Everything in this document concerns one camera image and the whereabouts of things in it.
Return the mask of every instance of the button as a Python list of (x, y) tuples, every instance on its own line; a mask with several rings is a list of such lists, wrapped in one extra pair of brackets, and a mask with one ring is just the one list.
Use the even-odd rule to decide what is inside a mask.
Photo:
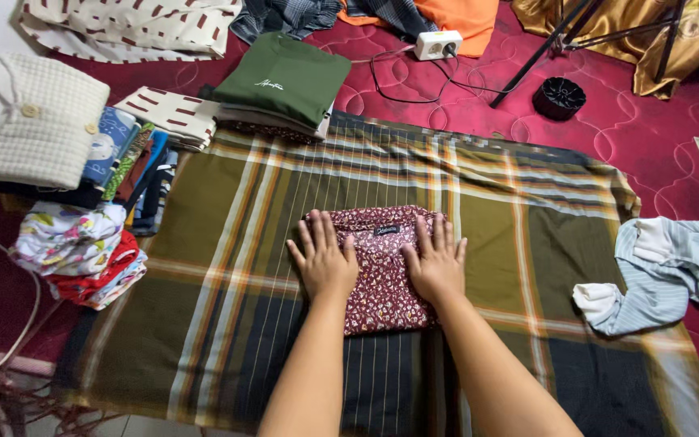
[(25, 117), (34, 118), (37, 115), (40, 115), (40, 108), (35, 105), (23, 105), (23, 107), (20, 108), (20, 112)]

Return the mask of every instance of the tripod leg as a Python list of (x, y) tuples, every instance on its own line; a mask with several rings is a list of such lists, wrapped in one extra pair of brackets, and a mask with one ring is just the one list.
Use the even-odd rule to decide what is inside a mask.
[(520, 80), (522, 80), (522, 77), (527, 73), (528, 70), (530, 70), (533, 65), (538, 61), (539, 57), (544, 54), (546, 49), (549, 48), (552, 42), (555, 41), (555, 39), (562, 34), (562, 31), (565, 29), (565, 27), (573, 21), (574, 18), (576, 18), (576, 15), (578, 15), (579, 12), (581, 12), (584, 7), (591, 2), (592, 0), (582, 0), (581, 2), (576, 5), (576, 7), (571, 11), (571, 13), (568, 14), (568, 16), (563, 19), (560, 24), (555, 27), (554, 30), (552, 30), (551, 35), (549, 35), (549, 38), (541, 45), (541, 47), (536, 50), (535, 53), (533, 53), (533, 56), (530, 57), (530, 59), (525, 62), (525, 65), (523, 65), (520, 69), (519, 72), (517, 72), (516, 75), (509, 81), (506, 86), (503, 87), (503, 92), (498, 94), (498, 96), (495, 98), (495, 100), (492, 101), (490, 104), (490, 107), (492, 109), (495, 109), (500, 102), (503, 100), (504, 97), (506, 97), (506, 94), (508, 94), (512, 89), (514, 89), (515, 86), (519, 83)]
[(589, 5), (587, 10), (584, 11), (584, 14), (578, 17), (576, 24), (574, 24), (573, 27), (571, 27), (571, 29), (568, 31), (568, 34), (566, 34), (566, 38), (562, 41), (562, 44), (571, 44), (573, 38), (576, 38), (578, 33), (582, 31), (584, 25), (587, 24), (590, 18), (592, 18), (592, 15), (594, 15), (595, 11), (597, 11), (597, 8), (603, 4), (603, 1), (604, 0), (595, 0), (591, 5)]
[(674, 39), (679, 31), (679, 21), (681, 21), (681, 12), (683, 10), (684, 0), (678, 0), (676, 2), (676, 10), (674, 11), (673, 23), (668, 26), (668, 39), (665, 41), (663, 56), (659, 59), (659, 66), (657, 67), (657, 74), (654, 76), (654, 83), (659, 83), (659, 81), (663, 80), (665, 70), (668, 68), (670, 51), (672, 51), (674, 48)]

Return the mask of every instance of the power strip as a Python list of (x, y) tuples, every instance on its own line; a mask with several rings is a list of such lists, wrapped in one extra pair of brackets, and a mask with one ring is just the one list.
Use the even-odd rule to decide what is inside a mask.
[(414, 55), (421, 61), (430, 61), (432, 59), (442, 59), (443, 57), (452, 57), (444, 48), (447, 45), (452, 45), (454, 52), (458, 52), (460, 44), (463, 43), (463, 37), (456, 30), (442, 30), (440, 32), (422, 32), (417, 36), (417, 45), (414, 47)]

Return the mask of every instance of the mattress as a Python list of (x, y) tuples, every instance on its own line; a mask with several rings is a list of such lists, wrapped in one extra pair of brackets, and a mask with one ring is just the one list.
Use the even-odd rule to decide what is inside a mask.
[[(316, 32), (305, 41), (351, 60), (368, 59), (378, 52), (405, 46), (382, 28), (340, 21), (331, 30)], [(525, 34), (508, 3), (502, 2), (485, 55), (480, 59), (461, 58), (455, 78), (500, 89), (543, 41), (539, 36)], [(197, 95), (205, 83), (219, 84), (238, 65), (247, 47), (229, 35), (225, 59), (220, 61), (112, 65), (66, 55), (54, 57), (109, 84), (112, 92), (108, 104), (115, 104), (143, 85)], [(445, 69), (451, 72), (454, 65), (455, 60), (447, 61)], [(694, 136), (699, 137), (699, 75), (688, 78), (672, 100), (661, 101), (632, 95), (634, 68), (591, 51), (545, 58), (493, 110), (488, 103), (495, 93), (456, 85), (446, 87), (441, 99), (433, 104), (403, 104), (384, 99), (375, 90), (369, 65), (360, 63), (353, 64), (336, 97), (335, 108), (423, 127), (575, 149), (626, 172), (632, 188), (642, 199), (643, 217), (663, 215), (670, 219), (699, 220), (699, 152), (693, 140)], [(386, 94), (410, 100), (434, 97), (446, 78), (435, 65), (415, 61), (409, 55), (380, 62), (376, 71)], [(569, 121), (549, 121), (536, 114), (531, 104), (534, 91), (551, 76), (565, 76), (587, 94), (587, 103)], [(7, 299), (29, 305), (30, 293), (24, 290)], [(16, 311), (15, 305), (12, 306), (8, 310)], [(50, 330), (40, 333), (34, 341), (40, 346), (30, 345), (24, 354), (54, 363), (66, 338), (62, 330), (77, 320), (76, 310), (67, 305), (58, 313), (63, 324), (51, 324)], [(699, 354), (699, 307), (690, 308), (684, 323)], [(18, 325), (13, 327), (13, 333), (0, 332), (0, 350), (6, 350), (20, 329)]]

